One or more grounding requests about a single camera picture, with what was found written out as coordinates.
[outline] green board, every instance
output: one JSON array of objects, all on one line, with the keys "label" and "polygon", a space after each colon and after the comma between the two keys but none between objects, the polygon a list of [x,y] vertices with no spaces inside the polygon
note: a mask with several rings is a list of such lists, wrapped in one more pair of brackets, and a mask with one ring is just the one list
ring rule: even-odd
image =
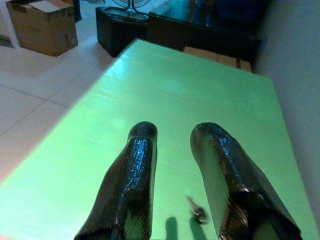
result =
[{"label": "green board", "polygon": [[190,149],[195,125],[231,133],[302,230],[319,239],[272,81],[141,40],[130,46],[0,186],[0,234],[72,240],[133,125],[158,128],[152,240],[217,240],[191,220],[186,195],[209,205]]}]

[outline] small object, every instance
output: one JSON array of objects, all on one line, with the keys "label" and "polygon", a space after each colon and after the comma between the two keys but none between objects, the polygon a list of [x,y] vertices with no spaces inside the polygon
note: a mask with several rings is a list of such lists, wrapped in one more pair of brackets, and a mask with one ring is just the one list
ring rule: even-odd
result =
[{"label": "small object", "polygon": [[203,207],[199,206],[195,203],[195,201],[190,196],[186,196],[186,199],[191,204],[192,207],[192,216],[200,223],[205,224],[207,223],[207,214]]}]

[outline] floor tile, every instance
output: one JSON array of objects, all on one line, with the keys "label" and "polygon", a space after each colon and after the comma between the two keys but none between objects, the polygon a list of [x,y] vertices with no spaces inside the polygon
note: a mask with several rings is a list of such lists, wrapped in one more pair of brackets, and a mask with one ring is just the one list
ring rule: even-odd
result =
[{"label": "floor tile", "polygon": [[79,78],[67,83],[57,94],[50,98],[50,101],[71,107],[103,74],[104,72],[97,67],[91,67]]},{"label": "floor tile", "polygon": [[67,107],[46,101],[0,136],[0,183],[52,130],[67,111]]},{"label": "floor tile", "polygon": [[80,76],[89,64],[73,58],[57,58],[34,51],[0,66],[0,84],[48,99],[63,85]]},{"label": "floor tile", "polygon": [[27,51],[23,48],[15,49],[6,46],[0,46],[0,66],[25,54]]},{"label": "floor tile", "polygon": [[0,86],[0,136],[44,101]]},{"label": "floor tile", "polygon": [[112,5],[111,1],[107,0],[107,4],[104,4],[103,0],[96,0],[95,3],[89,3],[88,1],[80,1],[80,10],[82,21],[93,20],[96,18],[96,8],[97,7],[106,7]]},{"label": "floor tile", "polygon": [[78,44],[87,40],[90,36],[97,35],[95,19],[83,19],[75,24]]},{"label": "floor tile", "polygon": [[0,235],[0,240],[13,240],[13,239],[7,236]]},{"label": "floor tile", "polygon": [[88,37],[74,49],[65,52],[58,58],[72,58],[104,71],[114,60],[98,43],[96,35]]}]

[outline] black furniture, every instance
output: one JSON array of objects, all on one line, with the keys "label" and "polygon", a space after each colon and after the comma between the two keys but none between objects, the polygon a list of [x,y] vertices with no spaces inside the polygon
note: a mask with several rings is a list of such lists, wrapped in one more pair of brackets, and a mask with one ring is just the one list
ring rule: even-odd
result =
[{"label": "black furniture", "polygon": [[180,51],[190,46],[248,62],[261,44],[254,25],[228,21],[215,8],[199,8],[190,0],[169,0],[149,12],[146,39]]},{"label": "black furniture", "polygon": [[82,20],[80,12],[80,0],[72,0],[74,9],[74,21],[77,23]]},{"label": "black furniture", "polygon": [[98,42],[112,57],[135,38],[146,39],[148,17],[144,14],[115,7],[97,7],[95,14]]}]

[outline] fan stand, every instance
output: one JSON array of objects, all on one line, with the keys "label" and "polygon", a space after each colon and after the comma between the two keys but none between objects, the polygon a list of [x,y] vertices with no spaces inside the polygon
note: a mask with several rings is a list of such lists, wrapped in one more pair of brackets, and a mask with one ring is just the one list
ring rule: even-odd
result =
[{"label": "fan stand", "polygon": [[123,12],[127,13],[127,11],[130,9],[130,6],[132,6],[132,9],[135,11],[135,13],[148,16],[147,13],[138,11],[136,9],[135,0],[128,0],[128,5],[126,7],[109,6],[105,10],[107,10],[107,11],[108,10],[119,10],[119,11],[123,11]]}]

